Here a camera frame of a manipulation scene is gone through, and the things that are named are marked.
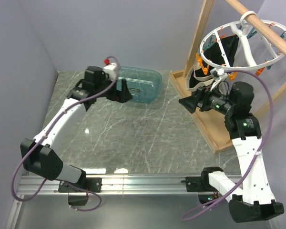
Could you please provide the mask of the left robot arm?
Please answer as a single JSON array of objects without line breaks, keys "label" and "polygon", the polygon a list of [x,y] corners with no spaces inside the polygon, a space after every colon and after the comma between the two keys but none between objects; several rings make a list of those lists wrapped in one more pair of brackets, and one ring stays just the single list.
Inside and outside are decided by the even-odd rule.
[{"label": "left robot arm", "polygon": [[86,188],[86,172],[64,163],[57,155],[65,136],[80,118],[96,102],[105,97],[110,101],[125,103],[132,99],[127,82],[117,89],[120,67],[115,63],[105,67],[89,66],[84,78],[69,91],[58,113],[32,140],[24,139],[20,145],[26,170],[47,180],[69,182],[70,187],[81,192]]}]

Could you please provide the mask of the black underwear beige waistband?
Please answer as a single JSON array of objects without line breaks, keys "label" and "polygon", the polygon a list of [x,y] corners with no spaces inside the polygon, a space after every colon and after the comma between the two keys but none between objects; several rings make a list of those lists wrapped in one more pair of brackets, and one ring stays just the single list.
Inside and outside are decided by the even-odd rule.
[{"label": "black underwear beige waistband", "polygon": [[195,92],[199,87],[212,85],[213,82],[214,77],[210,74],[210,71],[205,75],[200,64],[196,62],[187,74],[185,87],[187,91]]}]

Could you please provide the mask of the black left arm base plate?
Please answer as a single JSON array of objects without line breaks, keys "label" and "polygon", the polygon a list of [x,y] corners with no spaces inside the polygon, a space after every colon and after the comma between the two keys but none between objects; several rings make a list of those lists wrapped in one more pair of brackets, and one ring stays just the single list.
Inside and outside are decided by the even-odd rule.
[{"label": "black left arm base plate", "polygon": [[59,193],[72,193],[72,192],[87,192],[100,193],[102,186],[102,178],[93,177],[85,178],[79,183],[71,183],[67,181],[61,181],[59,184]]}]

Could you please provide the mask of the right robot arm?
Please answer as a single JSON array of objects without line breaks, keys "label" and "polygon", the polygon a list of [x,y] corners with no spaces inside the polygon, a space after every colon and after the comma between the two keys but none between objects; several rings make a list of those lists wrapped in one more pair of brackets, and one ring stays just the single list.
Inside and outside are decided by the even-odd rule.
[{"label": "right robot arm", "polygon": [[184,214],[182,221],[196,219],[226,200],[229,212],[236,223],[269,220],[284,213],[284,205],[276,201],[268,182],[262,147],[270,134],[273,115],[262,135],[258,119],[250,112],[254,98],[252,85],[245,82],[233,84],[229,94],[224,95],[213,85],[203,86],[179,103],[190,113],[215,110],[225,116],[225,127],[236,150],[241,178],[234,183],[219,167],[204,168],[201,187],[218,191],[221,197],[204,204],[204,209],[194,216],[192,209]]}]

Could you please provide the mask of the white round clip hanger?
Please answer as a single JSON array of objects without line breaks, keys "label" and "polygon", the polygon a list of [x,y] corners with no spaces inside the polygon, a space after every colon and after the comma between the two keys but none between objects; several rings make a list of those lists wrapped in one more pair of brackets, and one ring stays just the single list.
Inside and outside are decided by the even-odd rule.
[{"label": "white round clip hanger", "polygon": [[[227,69],[232,72],[236,71],[236,67],[230,66],[227,56],[225,55],[225,51],[223,49],[222,43],[221,43],[221,39],[223,39],[223,37],[220,36],[220,32],[227,27],[231,29],[234,35],[238,36],[241,46],[243,48],[245,60],[247,62],[247,66],[243,67],[244,70],[253,71],[253,70],[258,70],[263,67],[266,68],[276,63],[277,61],[281,60],[284,57],[284,54],[281,50],[279,51],[274,50],[274,47],[276,47],[275,42],[270,42],[268,38],[266,38],[266,36],[264,36],[260,31],[256,29],[255,26],[252,26],[250,23],[246,21],[246,17],[251,16],[251,15],[256,15],[256,13],[254,11],[247,11],[246,13],[242,15],[240,21],[234,21],[234,22],[224,24],[212,30],[210,33],[208,33],[205,36],[205,38],[202,40],[200,47],[199,47],[199,54],[203,59],[203,63],[205,62],[206,64],[209,64],[209,66],[212,66],[214,68],[219,67],[219,68]],[[266,60],[264,61],[264,63],[261,63],[261,64],[257,64],[255,62],[252,56],[252,50],[249,44],[249,38],[251,38],[255,34],[259,34],[260,39],[264,42],[266,48],[272,55],[271,60],[269,61]],[[206,45],[206,43],[209,41],[210,38],[212,38],[213,41],[216,41],[219,44],[219,47],[220,47],[220,50],[221,50],[221,53],[222,53],[222,56],[225,62],[222,65],[215,64],[204,56],[204,50],[202,50],[202,48]]]}]

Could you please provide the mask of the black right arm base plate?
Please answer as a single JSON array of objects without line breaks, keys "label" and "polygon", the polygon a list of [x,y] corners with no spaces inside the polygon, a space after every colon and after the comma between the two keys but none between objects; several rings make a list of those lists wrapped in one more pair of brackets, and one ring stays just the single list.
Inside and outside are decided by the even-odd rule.
[{"label": "black right arm base plate", "polygon": [[182,184],[185,184],[186,192],[204,192],[205,188],[202,184],[202,178],[198,177],[186,177],[185,179],[181,180]]}]

